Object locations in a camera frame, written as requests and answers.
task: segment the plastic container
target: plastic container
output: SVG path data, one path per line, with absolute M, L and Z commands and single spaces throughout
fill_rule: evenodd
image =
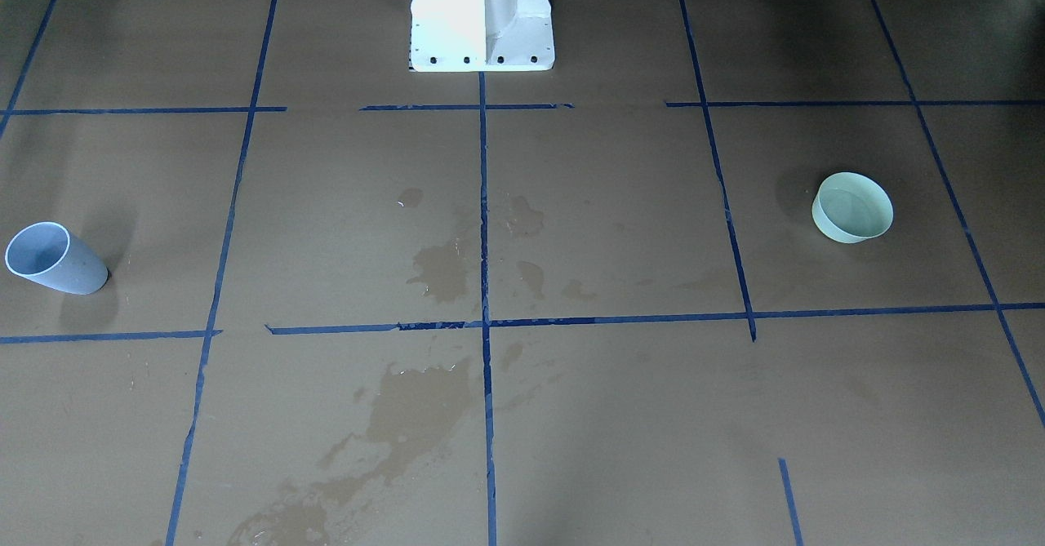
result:
M 813 222 L 825 236 L 856 244 L 892 225 L 892 202 L 878 183 L 855 173 L 828 177 L 813 200 Z
M 18 232 L 4 253 L 7 270 L 64 293 L 94 293 L 109 279 L 98 255 L 55 222 L 40 222 Z

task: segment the stain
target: stain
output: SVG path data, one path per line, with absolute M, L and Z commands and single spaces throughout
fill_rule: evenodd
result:
M 703 291 L 705 289 L 737 287 L 737 274 L 730 271 L 707 271 L 700 275 L 700 278 L 688 282 L 680 282 L 675 289 L 688 289 L 690 291 Z
M 423 195 L 421 189 L 409 188 L 399 194 L 399 199 L 396 200 L 396 203 L 399 204 L 399 207 L 418 207 L 421 204 L 421 197 Z
M 392 485 L 418 458 L 444 442 L 464 415 L 471 403 L 468 362 L 466 359 L 448 369 L 423 371 L 397 371 L 390 366 L 374 395 L 364 435 L 349 434 L 327 452 L 327 456 L 336 455 L 355 439 L 387 445 L 384 458 L 366 473 L 307 486 L 298 487 L 289 479 L 284 480 L 277 487 L 278 501 L 239 524 L 228 546 L 354 542 L 365 530 L 357 516 L 371 505 L 371 501 L 359 497 L 359 492 L 374 482 Z
M 562 290 L 562 296 L 575 301 L 590 301 L 598 297 L 595 293 L 584 293 L 582 291 L 583 287 L 583 283 L 575 278 Z
M 411 278 L 407 285 L 424 283 L 424 296 L 435 297 L 437 303 L 452 301 L 467 293 L 466 270 L 460 237 L 442 246 L 425 248 L 414 256 L 414 267 L 421 274 Z
M 501 359 L 501 370 L 507 371 L 508 367 L 511 366 L 512 363 L 515 363 L 520 356 L 522 356 L 522 344 L 516 342 L 511 346 L 508 346 L 508 351 L 505 352 L 505 356 Z
M 512 409 L 518 408 L 519 406 L 526 405 L 533 401 L 533 397 L 537 396 L 537 391 L 540 390 L 540 385 L 532 387 L 526 393 L 520 393 L 507 402 L 496 406 L 497 411 L 511 411 Z
M 544 227 L 544 212 L 530 207 L 525 197 L 513 197 L 511 214 L 508 218 L 508 231 L 518 237 L 529 237 L 540 233 Z
M 845 379 L 845 388 L 855 396 L 862 399 L 875 407 L 882 405 L 882 397 L 878 392 L 856 374 L 850 374 Z
M 527 263 L 526 260 L 519 260 L 516 263 L 515 267 L 518 267 L 519 278 L 526 286 L 530 288 L 530 292 L 537 299 L 544 298 L 544 269 L 538 267 L 533 263 Z
M 348 442 L 353 438 L 358 438 L 358 437 L 359 436 L 355 434 L 348 434 L 347 436 L 345 436 L 345 438 L 343 438 L 341 441 L 330 447 L 330 450 L 327 451 L 327 453 L 324 454 L 322 458 L 316 461 L 317 467 L 320 469 L 324 469 L 324 471 L 329 469 L 330 464 L 333 464 L 333 459 L 336 458 L 340 453 L 343 453 L 345 448 L 348 446 Z

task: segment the wet spot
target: wet spot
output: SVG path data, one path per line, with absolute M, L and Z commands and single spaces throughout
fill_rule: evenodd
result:
M 349 434 L 321 461 L 327 456 L 332 461 L 354 440 L 386 445 L 386 456 L 363 474 L 303 487 L 289 479 L 283 481 L 277 487 L 279 500 L 239 524 L 228 546 L 354 543 L 365 530 L 359 516 L 371 505 L 359 496 L 361 491 L 373 483 L 393 485 L 412 463 L 449 438 L 470 402 L 467 359 L 448 369 L 389 367 L 374 396 L 365 434 Z
M 462 255 L 463 241 L 456 237 L 443 246 L 425 248 L 414 256 L 414 267 L 421 274 L 407 285 L 424 283 L 424 296 L 435 297 L 436 302 L 448 302 L 467 293 L 466 271 Z
M 584 285 L 575 278 L 562 290 L 562 296 L 575 301 L 590 301 L 598 297 L 595 293 L 584 293 L 583 287 Z
M 508 367 L 511 366 L 512 363 L 515 363 L 520 356 L 522 356 L 522 344 L 516 342 L 511 346 L 508 346 L 507 352 L 505 352 L 505 356 L 501 359 L 501 370 L 507 371 Z
M 508 218 L 508 231 L 518 237 L 537 235 L 544 227 L 544 212 L 530 207 L 525 197 L 513 197 L 511 215 Z
M 418 207 L 421 204 L 421 197 L 423 195 L 421 189 L 409 188 L 399 195 L 396 203 L 399 204 L 399 207 Z
M 544 269 L 538 267 L 533 263 L 527 263 L 526 260 L 519 260 L 515 267 L 519 270 L 519 278 L 526 286 L 530 288 L 530 292 L 537 299 L 544 298 Z

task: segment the blue tape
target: blue tape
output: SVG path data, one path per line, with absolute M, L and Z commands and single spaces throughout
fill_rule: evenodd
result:
M 501 105 L 376 105 L 359 108 L 359 111 L 478 111 L 486 108 L 490 110 L 522 110 L 522 109 L 574 109 L 573 104 L 501 104 Z
M 488 253 L 486 74 L 479 73 L 480 241 L 483 297 L 483 403 L 486 412 L 486 523 L 489 546 L 497 546 L 497 490 L 493 468 L 493 373 L 490 370 L 490 259 Z
M 971 305 L 911 305 L 900 308 L 853 308 L 840 310 L 790 310 L 780 312 L 754 312 L 759 319 L 780 319 L 793 317 L 838 317 L 868 315 L 946 314 L 955 312 L 992 312 L 994 305 L 977 303 Z
M 149 108 L 116 108 L 116 109 L 17 109 L 11 115 L 141 115 L 154 113 L 247 113 L 249 106 L 242 107 L 149 107 Z M 254 108 L 257 112 L 286 111 L 286 107 L 262 106 Z
M 791 531 L 794 532 L 795 546 L 804 546 L 802 525 L 798 523 L 798 508 L 794 505 L 794 492 L 791 491 L 791 475 L 787 471 L 787 460 L 776 459 L 781 468 L 781 480 L 784 482 L 784 497 L 787 498 L 787 509 L 791 515 Z
M 751 296 L 747 291 L 747 278 L 744 276 L 744 263 L 740 257 L 740 246 L 737 243 L 737 230 L 733 224 L 733 211 L 729 208 L 729 197 L 725 188 L 725 177 L 722 175 L 722 163 L 719 160 L 718 144 L 715 141 L 715 129 L 712 126 L 712 112 L 707 107 L 707 93 L 704 91 L 704 79 L 700 74 L 700 62 L 697 59 L 697 45 L 693 40 L 693 26 L 690 24 L 690 10 L 686 6 L 686 0 L 678 0 L 678 6 L 682 10 L 682 23 L 686 25 L 686 38 L 690 43 L 690 58 L 693 60 L 693 74 L 697 79 L 697 93 L 700 95 L 701 109 L 704 114 L 704 128 L 707 130 L 707 141 L 712 149 L 712 161 L 715 163 L 715 175 L 718 178 L 719 186 L 722 188 L 722 207 L 725 211 L 725 225 L 729 230 L 729 245 L 733 248 L 733 259 L 737 265 L 737 280 L 740 285 L 740 293 L 744 300 L 744 311 L 747 313 L 747 327 L 751 334 L 751 341 L 758 337 L 754 326 L 754 312 L 751 309 Z
M 1045 302 L 1003 303 L 1003 310 L 1045 310 Z M 911 314 L 947 314 L 962 312 L 993 312 L 990 303 L 963 305 L 905 305 L 893 308 L 845 308 L 828 310 L 784 310 L 753 312 L 754 319 L 789 319 L 843 316 L 882 316 Z M 746 312 L 720 312 L 705 314 L 653 314 L 627 316 L 580 316 L 580 317 L 538 317 L 519 319 L 491 319 L 490 327 L 531 327 L 544 325 L 598 325 L 609 323 L 669 323 L 688 321 L 746 320 Z M 352 334 L 358 332 L 408 332 L 416 329 L 460 329 L 483 326 L 482 321 L 425 321 L 414 323 L 372 323 L 361 325 L 312 325 L 303 327 L 272 327 L 265 325 L 274 336 L 296 336 L 309 334 Z
M 7 129 L 7 120 L 10 119 L 10 114 L 15 111 L 15 104 L 18 103 L 18 96 L 22 93 L 22 87 L 25 85 L 25 77 L 29 74 L 32 59 L 37 55 L 40 42 L 43 40 L 47 25 L 51 21 L 51 14 L 54 13 L 54 4 L 57 2 L 59 0 L 50 0 L 47 3 L 44 18 L 40 21 L 40 26 L 37 28 L 37 37 L 33 37 L 32 44 L 29 46 L 29 52 L 25 55 L 25 62 L 22 63 L 22 70 L 18 74 L 18 82 L 15 83 L 15 90 L 11 91 L 10 99 L 7 101 L 7 109 L 4 111 L 3 118 L 0 119 L 0 138 L 3 137 L 4 130 Z
M 159 340 L 163 338 L 203 338 L 203 329 L 181 329 L 177 332 L 120 332 L 115 334 L 54 334 L 45 336 L 0 336 L 0 344 L 40 344 L 49 342 L 115 341 L 115 340 Z
M 1009 310 L 1045 310 L 1045 303 L 1003 303 L 1001 309 Z
M 1042 408 L 1041 397 L 1038 396 L 1038 390 L 1035 387 L 1035 383 L 1030 379 L 1030 373 L 1027 371 L 1026 364 L 1023 363 L 1023 356 L 1020 354 L 1019 346 L 1016 345 L 1016 338 L 1013 336 L 1013 332 L 1008 327 L 1008 320 L 1005 318 L 1005 312 L 998 300 L 997 293 L 994 290 L 994 285 L 991 282 L 990 275 L 988 275 L 986 272 L 986 267 L 979 253 L 979 248 L 976 246 L 976 240 L 973 237 L 973 232 L 969 227 L 969 222 L 967 222 L 966 214 L 961 210 L 961 205 L 958 203 L 958 198 L 955 196 L 951 179 L 948 177 L 947 169 L 944 166 L 944 159 L 939 156 L 939 150 L 936 147 L 936 140 L 932 137 L 932 132 L 929 130 L 929 123 L 926 121 L 925 113 L 922 111 L 922 106 L 919 104 L 918 97 L 914 95 L 914 87 L 911 85 L 910 77 L 907 74 L 907 69 L 905 69 L 904 63 L 900 59 L 900 50 L 897 49 L 896 42 L 892 41 L 892 36 L 889 33 L 889 28 L 885 25 L 885 17 L 882 15 L 878 0 L 870 0 L 870 4 L 872 7 L 874 7 L 875 16 L 878 18 L 878 25 L 881 26 L 882 33 L 885 36 L 885 40 L 889 45 L 889 50 L 892 52 L 892 59 L 897 63 L 897 69 L 900 70 L 900 77 L 903 78 L 904 86 L 907 88 L 907 95 L 910 97 L 911 104 L 914 104 L 914 111 L 918 113 L 919 122 L 922 124 L 922 131 L 925 133 L 926 141 L 929 142 L 929 150 L 932 152 L 932 158 L 936 163 L 936 169 L 939 172 L 939 178 L 944 181 L 944 186 L 947 188 L 947 195 L 951 199 L 951 206 L 954 207 L 954 213 L 957 215 L 958 222 L 961 224 L 961 229 L 966 232 L 966 241 L 969 243 L 969 249 L 973 254 L 973 258 L 976 260 L 976 268 L 980 272 L 980 277 L 983 279 L 983 286 L 986 287 L 986 292 L 991 297 L 992 306 L 998 315 L 998 321 L 1001 323 L 1001 328 L 1005 334 L 1005 339 L 1008 341 L 1008 348 L 1012 350 L 1013 358 L 1016 360 L 1016 364 L 1020 369 L 1020 374 L 1023 377 L 1023 383 L 1027 387 L 1027 393 L 1030 395 L 1030 401 L 1034 402 L 1035 410 L 1038 412 L 1038 418 L 1041 422 L 1042 427 L 1045 427 L 1045 408 Z
M 182 460 L 178 468 L 178 484 L 175 486 L 175 499 L 170 506 L 170 521 L 167 524 L 165 545 L 175 546 L 175 534 L 178 530 L 178 518 L 181 515 L 182 498 L 185 495 L 185 479 L 188 476 L 189 460 L 192 456 L 192 442 L 195 438 L 196 423 L 200 419 L 200 401 L 203 397 L 204 369 L 210 359 L 210 346 L 214 335 L 214 324 L 217 320 L 217 306 L 222 299 L 222 285 L 225 281 L 225 268 L 229 260 L 229 246 L 232 243 L 232 228 L 236 219 L 236 199 L 239 196 L 239 184 L 243 180 L 243 165 L 247 162 L 247 152 L 251 143 L 251 132 L 254 129 L 254 114 L 257 111 L 258 94 L 261 92 L 261 77 L 264 73 L 265 56 L 269 52 L 269 41 L 272 38 L 272 25 L 276 18 L 276 3 L 269 3 L 269 19 L 265 22 L 264 37 L 261 40 L 261 54 L 258 56 L 257 73 L 254 75 L 254 90 L 251 94 L 251 107 L 247 113 L 247 126 L 243 129 L 242 147 L 239 149 L 239 163 L 236 166 L 236 179 L 232 185 L 232 200 L 229 203 L 229 214 L 225 223 L 225 240 L 222 243 L 222 255 L 217 263 L 217 275 L 214 277 L 214 297 L 207 316 L 207 329 L 200 351 L 200 368 L 196 371 L 195 399 L 192 405 L 192 425 L 185 436 L 182 447 Z
M 482 327 L 482 321 L 423 321 L 414 323 L 370 323 L 362 325 L 314 325 L 304 327 L 265 328 L 273 336 L 301 336 L 308 334 L 354 334 L 358 332 L 413 332 L 418 329 L 463 329 Z

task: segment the grid line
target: grid line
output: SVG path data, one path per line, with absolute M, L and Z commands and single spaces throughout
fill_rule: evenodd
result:
M 961 210 L 961 205 L 958 203 L 958 198 L 954 192 L 954 187 L 947 175 L 947 169 L 944 166 L 944 160 L 939 156 L 939 150 L 936 147 L 936 141 L 932 137 L 932 131 L 929 129 L 928 121 L 926 121 L 925 112 L 922 110 L 922 106 L 914 93 L 914 87 L 911 85 L 911 81 L 907 74 L 907 69 L 904 67 L 903 60 L 900 59 L 900 50 L 897 48 L 891 33 L 889 33 L 888 25 L 885 23 L 885 16 L 882 14 L 878 0 L 869 0 L 869 2 L 872 7 L 874 7 L 875 16 L 878 18 L 879 26 L 882 29 L 882 36 L 885 37 L 885 40 L 889 45 L 889 50 L 892 52 L 892 59 L 897 63 L 897 69 L 900 71 L 900 77 L 903 79 L 904 86 L 907 88 L 907 95 L 910 96 L 910 103 L 914 106 L 914 111 L 918 113 L 919 122 L 922 124 L 922 131 L 925 134 L 925 139 L 929 143 L 929 150 L 932 152 L 932 158 L 936 163 L 936 169 L 939 170 L 939 178 L 944 181 L 944 186 L 947 188 L 947 195 L 951 198 L 951 206 L 954 208 L 954 213 L 957 215 L 958 222 L 961 224 L 961 229 L 966 233 L 966 241 L 969 243 L 969 249 L 973 254 L 973 258 L 976 260 L 976 267 L 979 270 L 980 277 L 983 279 L 983 286 L 986 287 L 988 295 L 991 297 L 991 303 L 998 315 L 998 321 L 1001 323 L 1001 328 L 1005 334 L 1005 339 L 1008 341 L 1008 348 L 1012 350 L 1013 358 L 1016 360 L 1016 364 L 1020 369 L 1020 374 L 1023 377 L 1023 383 L 1026 385 L 1027 393 L 1030 395 L 1030 401 L 1034 403 L 1035 410 L 1038 412 L 1038 418 L 1041 422 L 1042 427 L 1045 427 L 1045 409 L 1042 408 L 1041 399 L 1038 396 L 1038 390 L 1035 389 L 1035 383 L 1030 379 L 1030 372 L 1027 370 L 1027 365 L 1023 361 L 1020 348 L 1016 345 L 1016 338 L 1013 336 L 1013 331 L 1008 326 L 1008 320 L 1005 318 L 1005 312 L 1002 309 L 1001 302 L 998 300 L 998 294 L 994 290 L 994 285 L 991 282 L 990 275 L 988 274 L 986 267 L 983 263 L 983 257 L 979 253 L 979 249 L 976 246 L 976 240 L 973 237 L 972 229 L 969 227 L 969 222 L 966 220 L 966 214 Z
M 740 256 L 740 245 L 737 243 L 737 230 L 733 224 L 733 211 L 729 208 L 729 197 L 725 188 L 725 177 L 722 175 L 722 163 L 719 160 L 718 144 L 715 141 L 715 129 L 712 126 L 712 111 L 707 107 L 707 95 L 704 92 L 704 79 L 700 74 L 700 62 L 697 58 L 697 45 L 693 40 L 693 26 L 690 24 L 690 9 L 686 6 L 686 0 L 678 0 L 678 6 L 682 12 L 682 23 L 686 26 L 686 38 L 690 45 L 690 59 L 693 62 L 693 74 L 697 82 L 697 93 L 700 95 L 700 108 L 704 114 L 704 128 L 707 131 L 707 142 L 712 149 L 712 161 L 715 163 L 715 175 L 718 178 L 719 186 L 722 189 L 722 207 L 725 211 L 725 225 L 729 231 L 729 245 L 733 248 L 733 259 L 737 265 L 737 280 L 740 285 L 740 294 L 744 300 L 744 311 L 747 313 L 747 327 L 751 334 L 751 341 L 758 337 L 754 326 L 754 312 L 751 309 L 751 296 L 747 291 L 747 278 L 744 276 L 744 263 Z
M 167 537 L 165 546 L 175 545 L 175 534 L 178 530 L 178 519 L 181 514 L 182 498 L 185 494 L 185 482 L 188 476 L 189 461 L 192 455 L 192 443 L 195 437 L 196 423 L 200 418 L 200 402 L 203 397 L 204 369 L 210 358 L 211 341 L 214 338 L 214 324 L 217 320 L 217 308 L 222 299 L 222 286 L 225 281 L 225 268 L 229 260 L 229 247 L 232 243 L 232 229 L 236 219 L 236 200 L 239 196 L 239 186 L 243 180 L 243 166 L 247 162 L 247 152 L 250 149 L 251 133 L 254 130 L 254 115 L 258 105 L 258 94 L 261 92 L 261 78 L 264 74 L 265 56 L 269 52 L 269 40 L 272 38 L 273 21 L 276 18 L 276 4 L 278 0 L 269 2 L 269 18 L 265 22 L 264 37 L 261 40 L 261 52 L 258 55 L 257 71 L 254 75 L 254 90 L 251 94 L 250 111 L 247 113 L 247 124 L 243 129 L 243 141 L 239 150 L 239 162 L 236 166 L 236 178 L 232 185 L 232 200 L 229 203 L 229 214 L 225 223 L 225 240 L 222 243 L 222 254 L 217 263 L 217 275 L 214 277 L 214 297 L 211 301 L 210 313 L 207 316 L 207 328 L 204 332 L 203 347 L 200 351 L 200 367 L 196 370 L 195 397 L 192 405 L 192 424 L 188 434 L 185 436 L 185 443 L 182 449 L 181 464 L 178 468 L 178 482 L 175 485 L 175 497 L 170 506 L 170 520 L 167 524 Z
M 44 17 L 40 21 L 40 26 L 37 28 L 37 37 L 33 37 L 32 44 L 29 46 L 29 51 L 25 55 L 25 62 L 22 63 L 22 70 L 18 74 L 18 82 L 15 83 L 15 89 L 10 93 L 10 99 L 7 101 L 7 108 L 3 112 L 3 119 L 0 119 L 0 138 L 3 138 L 3 133 L 7 129 L 7 120 L 10 119 L 11 112 L 15 111 L 15 104 L 18 103 L 18 96 L 22 93 L 22 87 L 25 85 L 25 77 L 29 74 L 29 67 L 32 66 L 32 59 L 37 55 L 37 50 L 40 48 L 40 42 L 44 38 L 44 32 L 47 30 L 47 25 L 51 21 L 51 14 L 54 13 L 54 6 L 59 0 L 50 0 L 47 3 L 47 9 L 44 12 Z

